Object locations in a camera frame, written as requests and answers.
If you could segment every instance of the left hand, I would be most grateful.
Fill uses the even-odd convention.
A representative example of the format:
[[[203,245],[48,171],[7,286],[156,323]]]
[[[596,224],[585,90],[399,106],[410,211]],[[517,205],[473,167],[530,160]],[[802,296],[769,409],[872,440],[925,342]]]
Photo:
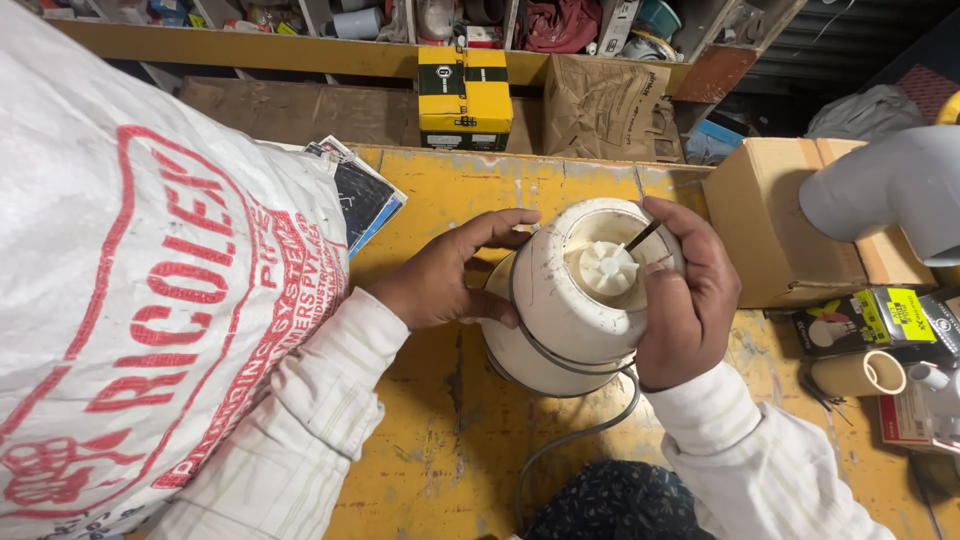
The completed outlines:
[[[437,236],[389,276],[367,288],[410,330],[436,327],[460,317],[485,317],[516,328],[519,317],[510,301],[479,288],[467,288],[467,267],[490,268],[474,254],[482,248],[515,249],[531,233],[517,225],[540,221],[540,212],[503,209],[480,214]]]

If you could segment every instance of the yellow workbench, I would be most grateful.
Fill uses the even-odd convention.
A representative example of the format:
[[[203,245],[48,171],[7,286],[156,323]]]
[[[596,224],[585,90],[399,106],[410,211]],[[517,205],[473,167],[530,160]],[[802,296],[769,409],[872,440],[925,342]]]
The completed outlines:
[[[350,263],[352,283],[361,286],[484,210],[523,206],[541,210],[545,221],[591,197],[657,195],[708,215],[701,189],[709,172],[705,167],[391,147],[359,147],[358,152],[410,197]],[[497,260],[505,253],[483,250],[480,256]],[[474,285],[484,280],[472,278]],[[823,428],[842,480],[898,538],[960,538],[957,503],[931,508],[906,452],[879,442],[876,401],[853,400],[859,408],[845,407],[852,426],[837,415],[831,418],[797,384],[799,357],[789,326],[764,319],[758,310],[737,313],[727,361],[746,379],[754,398]],[[632,391],[620,376],[583,398],[541,398],[493,371],[479,325],[452,323],[415,332],[376,387],[386,418],[364,445],[363,459],[351,467],[325,538],[506,537],[514,532],[513,492],[528,454],[612,418]],[[666,465],[660,453],[663,429],[646,401],[640,403],[619,426],[560,447],[533,468],[532,492],[525,490],[523,498],[528,523],[586,463],[616,458]]]

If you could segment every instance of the right hand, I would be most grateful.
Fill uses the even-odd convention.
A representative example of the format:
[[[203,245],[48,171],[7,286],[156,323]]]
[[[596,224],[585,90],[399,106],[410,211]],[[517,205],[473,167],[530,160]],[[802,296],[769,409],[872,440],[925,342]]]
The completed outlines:
[[[636,374],[646,391],[660,391],[723,359],[740,278],[720,237],[693,210],[658,197],[642,206],[680,239],[686,258],[686,280],[658,262],[643,267],[647,331],[636,345]]]

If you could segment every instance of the grey pvc elbow pipe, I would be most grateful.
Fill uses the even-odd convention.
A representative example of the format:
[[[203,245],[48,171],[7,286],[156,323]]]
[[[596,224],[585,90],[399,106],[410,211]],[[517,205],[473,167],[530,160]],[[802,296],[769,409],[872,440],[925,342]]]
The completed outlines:
[[[900,224],[924,264],[960,264],[960,126],[913,128],[857,148],[804,180],[800,207],[836,240]]]

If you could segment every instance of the striped shirt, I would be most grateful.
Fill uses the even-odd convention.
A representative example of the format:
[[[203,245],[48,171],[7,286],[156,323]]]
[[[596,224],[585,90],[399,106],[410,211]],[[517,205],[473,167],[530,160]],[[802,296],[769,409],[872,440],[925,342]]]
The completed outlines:
[[[383,419],[373,387],[409,332],[356,289],[273,374],[271,393],[159,522],[149,540],[323,536],[349,464]],[[893,540],[837,478],[817,427],[755,404],[728,364],[651,393],[663,454],[725,540]]]

